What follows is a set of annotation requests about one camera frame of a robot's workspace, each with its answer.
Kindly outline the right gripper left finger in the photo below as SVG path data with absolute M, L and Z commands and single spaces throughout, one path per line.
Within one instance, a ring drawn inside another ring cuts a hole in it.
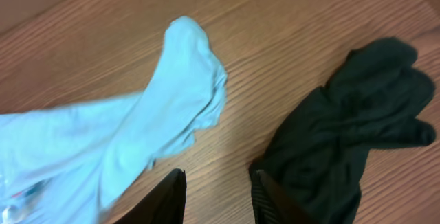
M 185 171 L 173 169 L 115 224 L 182 224 L 186 188 Z

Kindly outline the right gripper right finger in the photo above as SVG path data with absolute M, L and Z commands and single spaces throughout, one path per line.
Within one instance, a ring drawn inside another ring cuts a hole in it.
M 318 224 L 264 170 L 256 170 L 250 177 L 256 224 Z

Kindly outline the black Nike garment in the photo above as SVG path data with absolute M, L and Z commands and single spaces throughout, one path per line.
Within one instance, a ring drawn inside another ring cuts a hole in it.
M 319 223 L 352 223 L 371 150 L 435 141 L 434 127 L 418 118 L 435 84 L 414 68 L 417 56 L 395 37 L 352 50 L 286 117 L 250 176 L 266 172 Z

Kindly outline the light blue printed t-shirt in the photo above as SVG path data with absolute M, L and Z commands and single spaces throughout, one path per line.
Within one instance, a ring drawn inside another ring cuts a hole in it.
M 226 80 L 206 33 L 183 16 L 144 91 L 3 114 L 1 222 L 101 222 L 144 170 L 217 124 Z

